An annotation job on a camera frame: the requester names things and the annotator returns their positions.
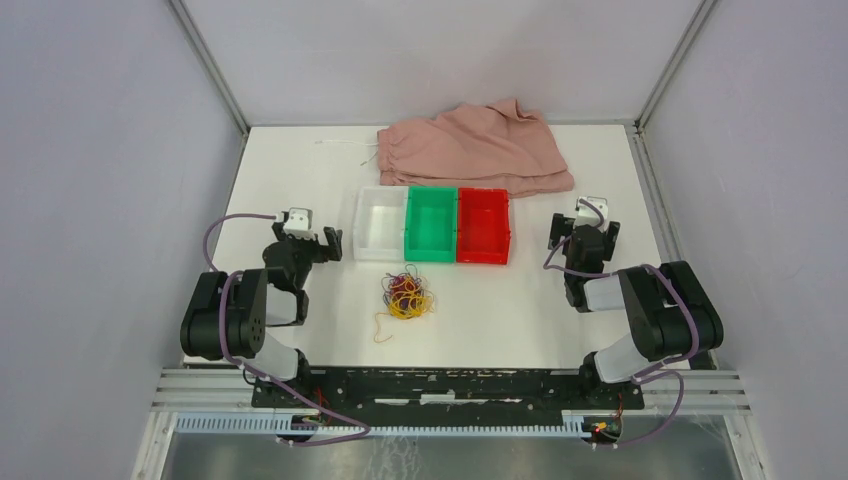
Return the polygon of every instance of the tangled rubber bands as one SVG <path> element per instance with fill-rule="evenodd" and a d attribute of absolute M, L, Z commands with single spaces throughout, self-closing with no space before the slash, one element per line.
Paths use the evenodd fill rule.
<path fill-rule="evenodd" d="M 400 320 L 410 320 L 420 317 L 427 312 L 432 312 L 436 303 L 436 297 L 427 290 L 427 279 L 418 275 L 415 265 L 407 265 L 406 271 L 397 275 L 387 273 L 382 281 L 383 303 L 386 304 L 388 312 L 379 312 L 374 315 L 377 331 L 374 333 L 374 342 L 383 343 L 390 340 L 394 335 L 379 339 L 380 315 L 391 315 Z"/>

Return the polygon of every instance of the white table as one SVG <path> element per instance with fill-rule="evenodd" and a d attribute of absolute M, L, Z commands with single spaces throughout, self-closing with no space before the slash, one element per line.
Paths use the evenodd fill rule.
<path fill-rule="evenodd" d="M 551 129 L 576 187 L 512 200 L 509 265 L 417 264 L 437 297 L 436 313 L 411 321 L 381 316 L 383 334 L 394 338 L 374 343 L 374 314 L 384 311 L 380 279 L 404 267 L 356 262 L 350 254 L 357 192 L 379 180 L 376 159 L 361 163 L 376 147 L 319 141 L 375 143 L 381 128 L 252 129 L 227 213 L 304 207 L 314 211 L 322 243 L 324 226 L 345 232 L 342 261 L 316 264 L 310 273 L 306 324 L 271 328 L 270 335 L 301 349 L 312 365 L 576 368 L 586 353 L 627 333 L 623 311 L 576 312 L 566 301 L 562 274 L 541 268 L 551 215 L 573 212 L 578 195 L 607 198 L 610 219 L 621 222 L 608 270 L 660 263 L 624 128 L 567 125 Z M 226 272 L 261 268 L 262 250 L 274 241 L 269 221 L 230 220 L 214 263 Z"/>

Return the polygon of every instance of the white panel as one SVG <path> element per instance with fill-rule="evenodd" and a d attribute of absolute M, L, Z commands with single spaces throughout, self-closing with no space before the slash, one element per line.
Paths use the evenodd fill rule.
<path fill-rule="evenodd" d="M 188 0 L 248 121 L 388 123 L 516 96 L 632 119 L 698 0 Z"/>
<path fill-rule="evenodd" d="M 0 478 L 129 478 L 239 133 L 164 1 L 3 2 L 0 63 Z"/>
<path fill-rule="evenodd" d="M 776 479 L 848 469 L 846 18 L 844 0 L 719 2 L 648 126 Z"/>

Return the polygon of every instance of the white plastic bin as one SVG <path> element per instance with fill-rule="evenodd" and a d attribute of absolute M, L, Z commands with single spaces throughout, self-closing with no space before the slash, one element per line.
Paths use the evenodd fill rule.
<path fill-rule="evenodd" d="M 403 261 L 407 187 L 363 187 L 353 221 L 353 258 Z"/>

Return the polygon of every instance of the pink cloth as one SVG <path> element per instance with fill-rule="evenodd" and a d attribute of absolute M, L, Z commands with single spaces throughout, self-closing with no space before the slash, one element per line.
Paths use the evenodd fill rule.
<path fill-rule="evenodd" d="M 542 115 L 514 98 L 403 120 L 377 141 L 382 185 L 504 188 L 514 197 L 574 188 Z"/>

